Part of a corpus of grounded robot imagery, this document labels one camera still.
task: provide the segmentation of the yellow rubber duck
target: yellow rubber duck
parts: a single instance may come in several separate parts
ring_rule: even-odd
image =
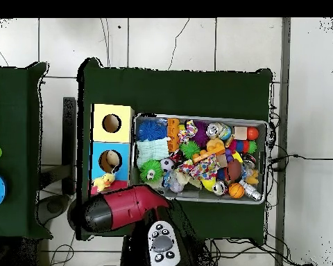
[[[105,173],[102,177],[97,177],[92,181],[93,186],[97,186],[97,192],[101,192],[105,190],[109,186],[111,186],[112,182],[114,181],[114,174],[113,173]]]

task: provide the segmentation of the orange toy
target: orange toy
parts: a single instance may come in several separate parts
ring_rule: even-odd
[[[199,161],[203,160],[204,158],[207,158],[207,157],[211,156],[212,154],[221,155],[224,152],[225,152],[225,146],[222,144],[219,147],[211,148],[211,150],[207,151],[207,152],[205,150],[201,150],[200,154],[194,154],[193,155],[192,160],[194,161],[194,163],[198,163]]]
[[[179,148],[179,123],[177,118],[168,118],[168,137],[171,139],[168,141],[169,152],[175,152]]]
[[[214,148],[223,146],[224,142],[220,139],[209,140],[206,145],[207,151],[212,151]]]
[[[244,187],[241,184],[230,184],[228,194],[235,199],[242,198],[244,195]]]

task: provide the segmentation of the white toy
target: white toy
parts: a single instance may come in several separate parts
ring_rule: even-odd
[[[165,158],[160,160],[160,164],[162,165],[163,172],[168,172],[174,169],[174,161],[170,158]]]

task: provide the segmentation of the yellow toy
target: yellow toy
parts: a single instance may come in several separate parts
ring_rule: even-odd
[[[258,175],[259,175],[259,171],[256,169],[252,169],[252,175],[249,175],[246,177],[246,183],[247,184],[258,184],[259,180],[258,180]]]
[[[105,173],[102,177],[97,177],[92,181],[93,186],[97,186],[97,192],[101,192],[105,190],[109,186],[111,186],[112,182],[114,181],[114,174],[113,173]]]
[[[212,179],[201,179],[201,182],[206,190],[213,192],[212,188],[216,184],[216,177],[213,177]]]
[[[240,164],[243,163],[243,159],[241,158],[241,155],[239,155],[237,151],[234,151],[234,153],[232,153],[232,156],[234,159],[238,160]]]

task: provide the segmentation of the dark green tablecloth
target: dark green tablecloth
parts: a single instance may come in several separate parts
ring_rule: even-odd
[[[135,113],[207,116],[268,121],[270,70],[258,73],[104,69],[97,59],[79,68],[78,124],[83,113],[83,168],[87,191],[90,106],[129,105]],[[83,202],[87,193],[82,194]],[[264,241],[264,204],[180,202],[199,238],[254,238]],[[131,226],[103,236],[129,234]]]
[[[6,197],[0,205],[0,236],[50,238],[35,219],[40,151],[39,79],[45,63],[0,68],[0,175]]]

